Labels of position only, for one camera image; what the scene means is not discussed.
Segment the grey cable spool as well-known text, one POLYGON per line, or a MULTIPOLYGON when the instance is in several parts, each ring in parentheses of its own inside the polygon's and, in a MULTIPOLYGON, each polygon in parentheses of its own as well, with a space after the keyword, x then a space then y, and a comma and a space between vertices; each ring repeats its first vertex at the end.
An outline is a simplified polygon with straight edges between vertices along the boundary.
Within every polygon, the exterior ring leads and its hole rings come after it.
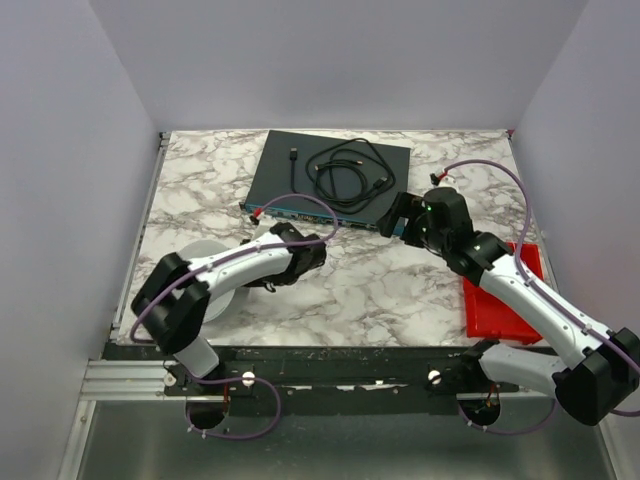
MULTIPOLYGON (((182 260, 191 263, 190 269, 209 265, 214 260, 224 258, 228 248, 216 240, 196 240, 178 251, 182 260)), ((209 299, 204 313, 203 323, 230 318, 237 314, 242 306, 243 294, 246 290, 240 287, 230 287, 225 280, 226 275, 220 271, 205 271, 196 279, 207 284, 209 299)))

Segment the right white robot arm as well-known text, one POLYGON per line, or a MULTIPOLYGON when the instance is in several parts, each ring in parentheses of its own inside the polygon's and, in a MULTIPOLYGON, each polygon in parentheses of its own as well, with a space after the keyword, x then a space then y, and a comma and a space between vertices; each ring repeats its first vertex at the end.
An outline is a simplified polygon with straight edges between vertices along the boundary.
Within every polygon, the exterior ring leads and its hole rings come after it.
POLYGON ((405 244, 440 256, 451 271, 517 313, 555 352, 544 355, 491 340, 471 355, 487 380, 543 393, 588 426, 638 389, 638 336, 590 318, 518 267, 505 242, 473 227, 466 201, 455 189, 437 187, 424 196, 399 193, 376 226, 389 237, 399 220, 406 222, 400 236, 405 244))

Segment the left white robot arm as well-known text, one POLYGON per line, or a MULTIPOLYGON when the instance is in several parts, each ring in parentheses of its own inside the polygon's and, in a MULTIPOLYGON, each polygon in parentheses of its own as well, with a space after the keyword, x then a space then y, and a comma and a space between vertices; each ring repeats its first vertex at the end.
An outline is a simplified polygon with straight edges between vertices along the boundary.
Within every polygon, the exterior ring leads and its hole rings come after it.
POLYGON ((163 256, 134 296, 130 308, 161 352, 196 378, 206 378, 220 360, 201 335, 204 323, 231 313, 249 288, 288 286, 324 264, 326 241, 277 222, 233 249, 186 258, 163 256))

